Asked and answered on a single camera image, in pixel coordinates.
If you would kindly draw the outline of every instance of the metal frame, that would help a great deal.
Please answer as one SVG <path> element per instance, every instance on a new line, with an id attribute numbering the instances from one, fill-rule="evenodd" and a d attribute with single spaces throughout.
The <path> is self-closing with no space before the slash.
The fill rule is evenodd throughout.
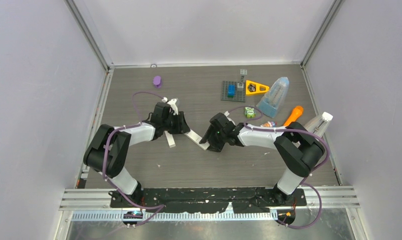
<path id="1" fill-rule="evenodd" d="M 107 71 L 110 69 L 109 64 L 107 63 L 104 55 L 102 54 L 101 50 L 99 49 L 98 45 L 96 44 L 95 38 L 93 37 L 92 33 L 89 30 L 85 20 L 83 19 L 82 14 L 80 13 L 79 9 L 76 6 L 74 0 L 64 0 L 67 4 L 70 12 L 73 14 L 73 17 L 76 19 L 77 24 L 79 25 L 80 29 L 82 30 L 87 42 L 89 43 L 92 50 L 95 52 L 96 57 L 98 58 L 99 62 L 101 63 L 102 67 Z"/>
<path id="2" fill-rule="evenodd" d="M 313 91 L 313 88 L 311 86 L 311 82 L 310 82 L 310 78 L 308 77 L 307 70 L 306 70 L 306 68 L 301 67 L 301 71 L 302 71 L 302 74 L 304 75 L 305 83 L 307 84 L 308 93 L 310 94 L 310 98 L 311 98 L 311 101 L 313 103 L 314 111 L 316 112 L 316 115 L 319 115 L 319 114 L 322 113 L 322 111 L 320 109 L 320 106 L 317 105 L 316 97 L 314 95 L 314 91 Z M 330 162 L 332 163 L 332 166 L 333 166 L 333 168 L 335 170 L 336 180 L 338 181 L 339 185 L 343 185 L 344 181 L 343 181 L 343 178 L 342 178 L 342 174 L 340 174 L 338 172 L 338 165 L 336 164 L 335 156 L 332 154 L 334 152 L 333 151 L 333 149 L 334 149 L 333 144 L 327 138 L 326 133 L 324 133 L 323 139 L 328 143 L 328 145 L 330 147 L 330 150 L 331 150 L 330 151 Z"/>
<path id="3" fill-rule="evenodd" d="M 98 96 L 98 104 L 96 105 L 95 115 L 93 117 L 92 126 L 90 129 L 89 137 L 87 139 L 86 148 L 89 146 L 90 141 L 92 141 L 93 136 L 95 136 L 96 131 L 101 125 L 102 115 L 104 114 L 105 102 L 107 101 L 109 87 L 111 85 L 112 75 L 114 74 L 114 69 L 110 69 L 108 74 L 106 74 L 101 91 Z M 86 179 L 89 174 L 89 167 L 82 163 L 80 168 L 80 174 L 77 176 L 76 183 L 80 179 Z"/>
<path id="4" fill-rule="evenodd" d="M 95 130 L 99 127 L 103 110 L 105 107 L 105 101 L 107 99 L 109 86 L 111 83 L 113 70 L 114 68 L 149 68 L 152 65 L 123 65 L 123 66 L 114 66 L 113 64 L 109 65 L 104 56 L 101 53 L 101 50 L 96 44 L 93 35 L 91 34 L 87 24 L 83 20 L 83 17 L 80 11 L 77 9 L 77 6 L 74 0 L 64 0 L 68 7 L 70 8 L 71 12 L 73 13 L 74 17 L 76 18 L 77 23 L 81 27 L 88 43 L 94 50 L 96 56 L 98 57 L 99 61 L 101 62 L 102 66 L 109 70 L 105 80 L 103 87 L 100 91 L 100 95 L 98 98 L 98 105 L 96 109 L 96 114 L 94 116 L 94 120 L 92 122 L 92 130 L 90 136 L 88 138 L 88 144 L 90 140 L 93 138 Z M 315 101 L 314 91 L 311 87 L 310 79 L 308 77 L 308 73 L 306 71 L 306 64 L 308 63 L 309 59 L 311 58 L 314 50 L 316 49 L 318 43 L 320 42 L 322 36 L 326 32 L 328 26 L 332 22 L 335 14 L 339 10 L 342 2 L 344 0 L 335 0 L 329 10 L 328 14 L 326 15 L 323 24 L 321 25 L 319 31 L 317 32 L 311 46 L 309 47 L 306 56 L 304 57 L 302 62 L 279 62 L 279 63 L 270 63 L 270 62 L 231 62 L 231 63 L 193 63 L 193 64 L 159 64 L 155 65 L 155 67 L 193 67 L 193 66 L 238 66 L 238 65 L 269 65 L 269 64 L 300 64 L 301 69 L 304 75 L 304 78 L 307 83 L 307 87 L 310 93 L 310 97 L 313 102 L 314 109 L 318 114 L 320 112 L 320 108 L 317 106 Z M 330 147 L 332 148 L 331 143 L 329 140 L 324 136 L 324 139 L 329 143 Z M 334 157 L 331 156 L 331 162 L 333 166 L 337 169 L 337 165 L 335 163 Z M 87 177 L 89 168 L 85 165 L 82 165 L 82 172 L 80 177 L 85 178 Z M 302 187 L 305 191 L 305 198 L 307 200 L 307 206 L 298 206 L 299 209 L 317 209 L 319 207 L 318 204 L 318 197 L 315 192 L 308 188 Z M 368 239 L 367 232 L 365 231 L 363 217 L 362 217 L 362 210 L 355 194 L 354 188 L 352 186 L 319 186 L 316 187 L 319 191 L 322 200 L 323 200 L 323 208 L 326 209 L 346 209 L 347 215 L 350 219 L 351 227 L 353 229 L 354 235 L 356 239 Z M 59 208 L 59 215 L 58 215 L 58 225 L 56 228 L 56 240 L 64 240 L 67 237 L 68 229 L 70 227 L 70 223 L 73 220 L 76 221 L 84 221 L 88 219 L 90 221 L 96 221 L 92 215 L 83 215 L 78 214 L 82 213 L 82 211 L 89 213 L 93 212 L 96 216 L 98 221 L 104 221 L 104 218 L 98 217 L 98 213 L 115 213 L 116 216 L 120 216 L 123 214 L 123 211 L 130 211 L 130 210 L 140 210 L 139 208 L 110 208 L 110 200 L 111 196 L 108 194 L 109 191 L 113 189 L 66 189 L 64 191 L 64 195 L 60 204 Z M 276 210 L 285 210 L 290 209 L 290 207 L 271 207 L 271 213 L 274 213 Z M 226 214 L 231 214 L 232 207 L 231 204 L 229 205 L 228 209 L 226 209 Z M 168 213 L 159 213 L 158 221 L 176 221 L 176 216 L 167 216 Z M 238 214 L 230 215 L 230 218 L 225 220 L 236 220 L 241 219 L 240 216 L 236 216 Z M 270 217 L 273 217 L 273 214 L 263 214 L 263 215 L 252 215 L 252 216 L 245 216 L 243 220 L 267 220 Z M 114 218 L 110 219 L 112 221 L 121 221 L 121 218 Z"/>
<path id="5" fill-rule="evenodd" d="M 324 18 L 323 23 L 321 24 L 316 36 L 314 37 L 313 42 L 311 43 L 310 47 L 308 48 L 307 54 L 305 54 L 304 59 L 301 62 L 301 67 L 305 67 L 308 61 L 310 60 L 314 50 L 316 49 L 318 43 L 320 42 L 321 38 L 323 37 L 324 33 L 326 32 L 328 26 L 332 22 L 333 18 L 335 17 L 336 13 L 341 7 L 341 4 L 344 0 L 334 0 L 332 6 L 330 7 L 329 12 L 327 13 L 326 17 Z"/>
<path id="6" fill-rule="evenodd" d="M 318 208 L 317 194 L 309 187 L 302 186 L 307 206 L 297 206 L 297 209 Z M 318 186 L 315 187 L 322 197 L 323 208 L 359 208 L 360 204 L 352 186 Z M 66 189 L 59 207 L 60 211 L 101 211 L 101 210 L 139 210 L 136 207 L 130 208 L 109 208 L 111 196 L 109 191 L 115 189 Z M 288 206 L 270 207 L 270 209 L 284 210 L 291 209 Z"/>

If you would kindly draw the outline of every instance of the purple object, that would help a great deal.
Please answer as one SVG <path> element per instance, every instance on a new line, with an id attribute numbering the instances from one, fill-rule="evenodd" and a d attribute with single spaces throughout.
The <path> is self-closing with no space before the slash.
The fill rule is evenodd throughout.
<path id="1" fill-rule="evenodd" d="M 159 89 L 159 88 L 161 87 L 161 85 L 162 85 L 161 77 L 160 77 L 160 76 L 155 76 L 155 77 L 154 77 L 154 80 L 152 81 L 152 83 L 154 84 L 154 86 L 155 86 L 157 89 Z"/>

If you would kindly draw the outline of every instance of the white clip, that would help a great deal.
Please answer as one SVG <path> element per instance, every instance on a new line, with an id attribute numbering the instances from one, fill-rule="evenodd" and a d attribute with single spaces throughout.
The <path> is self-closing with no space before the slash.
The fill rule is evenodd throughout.
<path id="1" fill-rule="evenodd" d="M 170 101 L 168 101 L 167 104 L 171 106 L 171 109 L 173 109 L 174 111 L 173 115 L 179 114 L 179 110 L 177 108 L 177 105 L 179 104 L 179 99 L 173 98 Z"/>

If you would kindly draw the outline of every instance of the gray tabletop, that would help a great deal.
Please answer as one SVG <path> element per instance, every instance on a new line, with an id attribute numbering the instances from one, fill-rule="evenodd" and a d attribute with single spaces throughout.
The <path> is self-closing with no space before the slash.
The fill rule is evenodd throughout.
<path id="1" fill-rule="evenodd" d="M 131 96 L 149 91 L 169 99 L 179 98 L 189 127 L 203 136 L 209 120 L 216 113 L 242 105 L 255 105 L 261 98 L 247 96 L 246 102 L 221 101 L 221 82 L 238 81 L 239 69 L 247 69 L 245 79 L 271 86 L 279 77 L 288 77 L 289 91 L 276 118 L 252 121 L 260 125 L 275 121 L 281 126 L 295 106 L 304 108 L 298 122 L 305 124 L 315 117 L 314 108 L 299 65 L 200 66 L 123 68 L 113 74 L 102 123 L 112 126 L 139 122 Z M 161 76 L 162 87 L 154 88 L 152 80 Z M 152 112 L 159 98 L 139 94 L 136 104 L 143 118 Z M 242 109 L 229 116 L 236 123 L 246 120 Z M 176 147 L 169 148 L 165 136 L 129 148 L 126 168 L 146 188 L 171 187 L 252 187 L 273 186 L 286 168 L 277 151 L 263 147 L 224 146 L 218 152 L 204 151 L 184 135 L 174 136 Z M 315 171 L 307 182 L 320 185 L 337 184 L 330 162 Z M 99 174 L 89 173 L 86 188 L 108 188 Z"/>

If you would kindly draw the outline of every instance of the clear plastic bottle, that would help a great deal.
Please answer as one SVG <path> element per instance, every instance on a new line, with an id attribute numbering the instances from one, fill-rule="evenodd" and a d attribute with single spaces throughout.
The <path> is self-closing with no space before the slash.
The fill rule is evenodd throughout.
<path id="1" fill-rule="evenodd" d="M 305 129 L 310 133 L 322 137 L 333 116 L 330 113 L 324 112 L 323 114 L 316 116 L 311 119 L 307 124 L 304 125 Z"/>
<path id="2" fill-rule="evenodd" d="M 283 105 L 289 89 L 289 79 L 285 76 L 277 79 L 270 90 L 264 94 L 257 108 L 265 115 L 274 118 Z"/>

